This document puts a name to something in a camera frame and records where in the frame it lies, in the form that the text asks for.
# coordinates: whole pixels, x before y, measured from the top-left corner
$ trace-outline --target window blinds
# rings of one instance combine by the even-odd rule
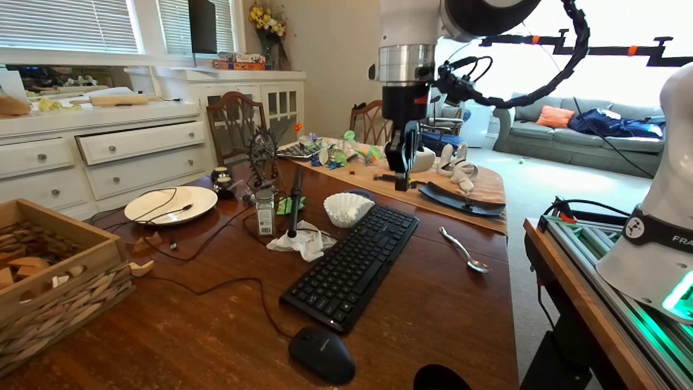
[[[136,54],[127,0],[0,0],[0,49]]]

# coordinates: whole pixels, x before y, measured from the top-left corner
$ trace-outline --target plate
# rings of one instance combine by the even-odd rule
[[[217,193],[203,186],[176,186],[146,193],[125,206],[125,220],[146,225],[174,225],[198,220],[217,203]]]

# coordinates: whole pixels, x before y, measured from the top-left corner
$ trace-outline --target flower vase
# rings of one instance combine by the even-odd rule
[[[279,70],[279,43],[277,42],[263,42],[263,56],[264,56],[264,70]]]

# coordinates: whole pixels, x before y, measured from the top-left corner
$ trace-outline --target wooden chair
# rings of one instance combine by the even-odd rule
[[[355,133],[357,142],[370,145],[385,145],[391,137],[391,122],[383,118],[381,99],[355,105],[350,109],[349,129]]]
[[[267,129],[263,105],[239,92],[224,94],[217,102],[211,102],[207,122],[217,164],[229,169],[247,162],[253,134],[257,129]]]

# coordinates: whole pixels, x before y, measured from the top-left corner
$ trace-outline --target couch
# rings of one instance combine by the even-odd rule
[[[542,127],[538,123],[544,107],[571,110],[573,120],[582,112],[617,112],[629,122],[652,122],[660,129],[663,137],[629,137],[629,134],[594,134],[579,133],[567,122],[567,127]],[[518,109],[495,109],[498,118],[498,138],[494,149],[538,157],[570,164],[585,164],[596,169],[608,169],[633,176],[654,176],[664,147],[664,115],[660,109],[631,107],[608,99],[589,99],[589,97],[559,97],[547,96],[538,99],[531,107]]]

